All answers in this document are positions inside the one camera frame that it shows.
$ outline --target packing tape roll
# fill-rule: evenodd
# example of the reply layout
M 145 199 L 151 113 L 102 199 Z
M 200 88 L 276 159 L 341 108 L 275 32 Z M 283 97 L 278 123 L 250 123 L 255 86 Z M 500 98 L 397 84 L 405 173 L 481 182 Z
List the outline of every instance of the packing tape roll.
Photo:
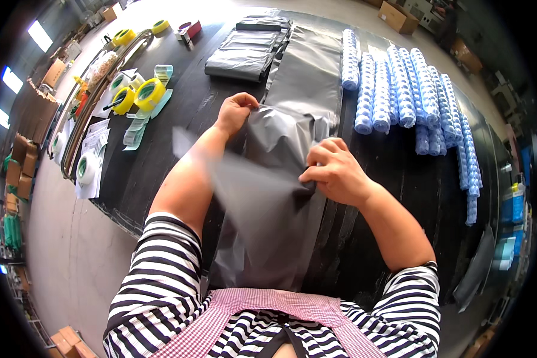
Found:
M 139 87 L 133 101 L 142 111 L 153 111 L 165 94 L 165 86 L 159 78 L 151 78 Z
M 87 185 L 93 181 L 95 172 L 100 168 L 100 160 L 92 152 L 82 154 L 75 171 L 79 184 Z
M 54 143 L 52 144 L 52 152 L 56 154 L 60 153 L 66 145 L 66 141 L 67 138 L 62 132 L 56 134 L 54 138 Z
M 117 37 L 118 43 L 116 45 L 126 46 L 136 36 L 136 33 L 133 32 L 132 29 L 122 30 L 121 34 L 119 34 Z
M 134 90 L 139 90 L 139 87 L 141 87 L 142 84 L 145 83 L 145 80 L 143 77 L 139 74 L 139 72 L 136 72 L 132 77 L 131 81 L 129 82 L 129 85 L 133 87 Z
M 153 25 L 153 28 L 151 29 L 151 31 L 155 35 L 155 34 L 158 34 L 158 33 L 162 32 L 167 27 L 170 27 L 169 26 L 169 21 L 167 21 L 167 20 L 159 20 Z
M 128 87 L 129 82 L 131 82 L 129 77 L 120 72 L 115 76 L 112 83 L 109 85 L 109 92 L 115 96 L 123 87 Z
M 124 115 L 127 111 L 131 109 L 131 106 L 133 105 L 133 102 L 136 98 L 135 91 L 129 87 L 123 87 L 119 92 L 115 94 L 112 102 L 121 100 L 122 98 L 124 99 L 123 102 L 112 107 L 118 115 Z

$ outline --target pink checkered apron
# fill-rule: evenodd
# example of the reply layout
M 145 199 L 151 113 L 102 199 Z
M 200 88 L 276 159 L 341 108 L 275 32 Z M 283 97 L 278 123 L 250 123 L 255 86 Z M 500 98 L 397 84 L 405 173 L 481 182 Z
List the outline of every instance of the pink checkered apron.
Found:
M 245 309 L 272 309 L 301 320 L 319 322 L 332 329 L 352 358 L 385 358 L 379 348 L 340 311 L 339 298 L 254 288 L 214 290 L 211 295 L 211 303 L 205 312 L 151 358 L 207 356 L 231 316 Z

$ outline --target metal rail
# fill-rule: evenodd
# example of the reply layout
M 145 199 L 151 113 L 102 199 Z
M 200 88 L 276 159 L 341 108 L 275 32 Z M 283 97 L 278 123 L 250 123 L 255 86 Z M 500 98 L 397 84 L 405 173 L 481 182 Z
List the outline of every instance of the metal rail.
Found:
M 60 168 L 62 170 L 62 175 L 64 179 L 72 178 L 72 167 L 74 166 L 75 155 L 77 154 L 77 148 L 81 139 L 86 131 L 87 125 L 91 119 L 91 115 L 95 105 L 100 100 L 100 97 L 103 95 L 105 88 L 113 80 L 117 72 L 123 67 L 125 62 L 128 59 L 128 55 L 132 50 L 141 42 L 147 39 L 153 39 L 153 33 L 151 30 L 147 29 L 140 32 L 136 38 L 134 38 L 126 48 L 123 49 L 120 55 L 118 55 L 115 62 L 112 64 L 110 69 L 107 71 L 107 74 L 100 80 L 97 86 L 91 91 L 87 101 L 82 108 L 81 113 L 75 121 L 75 127 L 70 137 L 68 138 L 66 149 L 64 150 L 64 155 L 60 162 Z

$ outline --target woman's right hand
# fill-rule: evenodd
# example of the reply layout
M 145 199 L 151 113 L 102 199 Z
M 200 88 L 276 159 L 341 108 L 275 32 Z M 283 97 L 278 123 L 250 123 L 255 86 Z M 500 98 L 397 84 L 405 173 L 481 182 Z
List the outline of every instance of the woman's right hand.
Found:
M 326 197 L 341 204 L 361 207 L 379 186 L 370 179 L 341 138 L 327 138 L 310 148 L 308 169 L 298 177 L 311 180 Z

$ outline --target person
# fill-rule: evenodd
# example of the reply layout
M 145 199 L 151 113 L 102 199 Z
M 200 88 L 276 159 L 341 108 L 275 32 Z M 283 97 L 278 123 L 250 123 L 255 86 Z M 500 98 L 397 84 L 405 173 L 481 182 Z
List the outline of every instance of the person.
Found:
M 340 138 L 312 147 L 299 180 L 313 180 L 329 199 L 357 207 L 370 225 L 392 272 L 373 310 L 281 290 L 229 288 L 204 297 L 201 234 L 212 189 L 197 157 L 222 157 L 229 138 L 258 106 L 248 93 L 225 99 L 215 124 L 164 179 L 129 274 L 110 305 L 103 338 L 107 355 L 436 356 L 439 283 L 430 242 L 414 217 L 364 173 Z
M 444 22 L 440 26 L 435 36 L 436 43 L 445 52 L 450 53 L 451 46 L 455 41 L 455 33 L 458 28 L 458 12 L 456 10 L 458 0 L 452 2 L 445 8 L 435 6 L 437 13 L 444 17 Z

